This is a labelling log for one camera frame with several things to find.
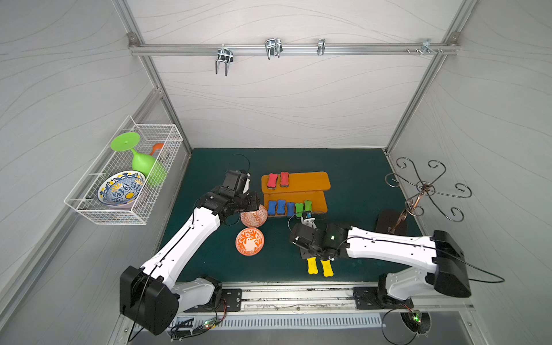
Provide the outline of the yellow eraser top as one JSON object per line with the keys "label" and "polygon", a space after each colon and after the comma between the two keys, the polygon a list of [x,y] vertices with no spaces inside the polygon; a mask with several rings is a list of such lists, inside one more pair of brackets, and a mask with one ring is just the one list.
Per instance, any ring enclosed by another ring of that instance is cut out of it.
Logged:
{"label": "yellow eraser top", "polygon": [[309,275],[319,274],[319,270],[318,270],[318,266],[317,266],[315,257],[308,258],[307,263],[308,263],[308,274]]}
{"label": "yellow eraser top", "polygon": [[321,261],[322,268],[323,268],[323,276],[324,277],[333,277],[334,272],[331,266],[331,260],[322,260]]}

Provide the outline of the orange wooden two-tier shelf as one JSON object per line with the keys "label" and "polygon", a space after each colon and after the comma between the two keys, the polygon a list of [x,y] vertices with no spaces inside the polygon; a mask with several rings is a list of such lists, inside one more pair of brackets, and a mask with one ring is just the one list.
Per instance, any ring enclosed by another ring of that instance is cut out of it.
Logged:
{"label": "orange wooden two-tier shelf", "polygon": [[287,202],[304,203],[310,200],[313,203],[313,211],[326,213],[328,206],[326,204],[325,192],[331,189],[329,175],[327,172],[301,172],[289,173],[290,185],[288,188],[280,186],[280,174],[276,189],[267,188],[268,175],[263,175],[261,179],[264,207],[267,209],[269,201],[284,200]]}

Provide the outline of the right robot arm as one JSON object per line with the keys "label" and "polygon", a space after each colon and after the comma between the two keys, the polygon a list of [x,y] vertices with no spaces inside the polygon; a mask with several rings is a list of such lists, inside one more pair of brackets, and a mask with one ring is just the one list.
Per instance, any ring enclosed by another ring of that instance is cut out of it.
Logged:
{"label": "right robot arm", "polygon": [[311,275],[333,276],[331,264],[337,258],[405,265],[399,273],[380,277],[375,298],[381,306],[406,302],[432,290],[453,298],[472,294],[463,252],[445,231],[407,237],[336,224],[319,229],[312,221],[302,221],[291,229],[289,241],[302,250]]}

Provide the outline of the orange geometric pattern bowl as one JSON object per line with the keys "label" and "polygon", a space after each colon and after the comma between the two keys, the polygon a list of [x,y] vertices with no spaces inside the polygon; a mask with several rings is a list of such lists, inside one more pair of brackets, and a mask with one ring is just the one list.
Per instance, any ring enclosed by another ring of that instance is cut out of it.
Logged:
{"label": "orange geometric pattern bowl", "polygon": [[240,214],[240,220],[245,227],[259,228],[268,218],[267,209],[260,205],[257,211],[247,211]]}

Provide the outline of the orange floral pattern bowl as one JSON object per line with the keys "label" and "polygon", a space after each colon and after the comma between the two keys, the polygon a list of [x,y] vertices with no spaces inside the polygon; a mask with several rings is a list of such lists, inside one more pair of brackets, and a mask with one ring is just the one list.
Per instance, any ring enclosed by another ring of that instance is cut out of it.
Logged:
{"label": "orange floral pattern bowl", "polygon": [[245,228],[235,239],[237,251],[247,257],[259,254],[265,243],[264,234],[257,228]]}

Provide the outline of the blue eraser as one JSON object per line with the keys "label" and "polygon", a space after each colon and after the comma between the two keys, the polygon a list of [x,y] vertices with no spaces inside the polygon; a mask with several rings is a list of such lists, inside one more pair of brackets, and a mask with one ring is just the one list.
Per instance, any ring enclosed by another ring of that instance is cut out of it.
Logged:
{"label": "blue eraser", "polygon": [[269,216],[275,216],[277,211],[277,201],[269,201],[267,214]]}
{"label": "blue eraser", "polygon": [[278,215],[285,215],[286,214],[286,201],[284,201],[284,200],[278,200],[277,201],[276,213]]}
{"label": "blue eraser", "polygon": [[287,217],[294,217],[296,214],[295,204],[293,202],[287,202],[286,204]]}

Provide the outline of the orange utensil in basket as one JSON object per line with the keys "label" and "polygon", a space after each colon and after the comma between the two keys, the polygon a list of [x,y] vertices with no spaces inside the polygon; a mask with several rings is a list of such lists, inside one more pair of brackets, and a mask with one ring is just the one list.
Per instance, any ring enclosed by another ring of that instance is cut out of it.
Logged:
{"label": "orange utensil in basket", "polygon": [[155,153],[156,153],[157,151],[161,151],[162,148],[164,148],[164,144],[163,144],[162,142],[157,143],[157,144],[154,144],[154,145],[152,146],[152,151],[151,151],[151,153],[150,153],[149,155],[153,157],[153,156],[155,155]]}

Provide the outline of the white vent strip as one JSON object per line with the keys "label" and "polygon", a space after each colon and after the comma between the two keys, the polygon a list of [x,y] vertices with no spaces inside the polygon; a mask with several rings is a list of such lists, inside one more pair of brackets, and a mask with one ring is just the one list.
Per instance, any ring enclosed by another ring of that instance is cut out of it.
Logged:
{"label": "white vent strip", "polygon": [[259,316],[227,316],[216,331],[272,330],[272,329],[380,329],[379,313],[332,313],[332,314],[273,314]]}

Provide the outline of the looped metal hook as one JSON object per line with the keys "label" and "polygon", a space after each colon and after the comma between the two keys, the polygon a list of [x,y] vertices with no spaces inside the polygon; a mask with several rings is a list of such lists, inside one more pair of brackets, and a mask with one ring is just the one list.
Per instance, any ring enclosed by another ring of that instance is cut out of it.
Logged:
{"label": "looped metal hook", "polygon": [[280,58],[283,51],[282,40],[277,38],[271,38],[264,42],[264,48],[267,54],[267,59],[270,60],[272,57]]}

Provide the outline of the small metal hook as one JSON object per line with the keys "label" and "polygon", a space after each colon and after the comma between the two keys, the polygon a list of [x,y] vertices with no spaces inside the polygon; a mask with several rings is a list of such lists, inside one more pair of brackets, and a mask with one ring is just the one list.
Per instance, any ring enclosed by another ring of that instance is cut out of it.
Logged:
{"label": "small metal hook", "polygon": [[324,56],[326,49],[326,40],[325,39],[319,39],[317,44],[317,56]]}

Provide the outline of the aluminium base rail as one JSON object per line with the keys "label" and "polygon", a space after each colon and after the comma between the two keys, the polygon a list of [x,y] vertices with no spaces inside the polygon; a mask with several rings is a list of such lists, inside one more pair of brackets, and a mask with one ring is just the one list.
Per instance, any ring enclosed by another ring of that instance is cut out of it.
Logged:
{"label": "aluminium base rail", "polygon": [[243,315],[359,313],[353,292],[357,287],[377,287],[376,282],[301,281],[233,282],[225,289],[240,289]]}

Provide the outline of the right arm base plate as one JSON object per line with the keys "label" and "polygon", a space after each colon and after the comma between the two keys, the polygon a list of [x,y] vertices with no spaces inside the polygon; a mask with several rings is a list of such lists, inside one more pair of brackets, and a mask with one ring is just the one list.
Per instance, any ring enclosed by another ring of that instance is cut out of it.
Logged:
{"label": "right arm base plate", "polygon": [[412,299],[398,300],[390,297],[378,287],[354,287],[353,298],[358,310],[380,310],[394,308],[414,308]]}

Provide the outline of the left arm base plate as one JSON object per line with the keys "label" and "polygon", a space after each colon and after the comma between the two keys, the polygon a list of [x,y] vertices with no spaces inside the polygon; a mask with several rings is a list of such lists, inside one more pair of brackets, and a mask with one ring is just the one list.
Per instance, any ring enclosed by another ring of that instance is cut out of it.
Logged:
{"label": "left arm base plate", "polygon": [[242,289],[216,289],[211,300],[205,305],[194,306],[186,313],[238,312],[242,309]]}

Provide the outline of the aluminium crossbar rail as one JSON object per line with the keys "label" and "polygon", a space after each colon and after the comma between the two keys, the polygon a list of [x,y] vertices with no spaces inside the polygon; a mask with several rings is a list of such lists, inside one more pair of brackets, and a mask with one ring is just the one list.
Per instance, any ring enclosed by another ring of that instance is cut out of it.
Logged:
{"label": "aluminium crossbar rail", "polygon": [[[318,43],[283,43],[284,56],[317,56]],[[433,48],[442,49],[442,55],[455,55],[461,47],[455,44],[431,43]],[[230,49],[235,57],[264,56],[267,57],[265,44],[144,44],[130,47],[134,56],[183,56],[216,57],[217,50],[222,47]],[[406,49],[415,50],[421,43],[326,43],[324,56],[371,56],[371,55],[410,55]]]}

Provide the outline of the right metal bracket hook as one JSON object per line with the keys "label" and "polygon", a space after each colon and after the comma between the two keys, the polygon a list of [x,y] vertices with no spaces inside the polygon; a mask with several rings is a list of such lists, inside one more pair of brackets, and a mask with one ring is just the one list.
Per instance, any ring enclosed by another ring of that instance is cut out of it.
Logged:
{"label": "right metal bracket hook", "polygon": [[415,50],[409,50],[409,49],[406,49],[405,50],[406,53],[412,55],[412,54],[416,54],[418,56],[423,56],[423,55],[441,55],[441,54],[444,54],[444,51],[442,49],[437,49],[437,48],[433,48],[432,45],[431,45],[431,39],[426,39],[424,40],[422,43],[421,43],[421,46],[418,47],[417,49]]}

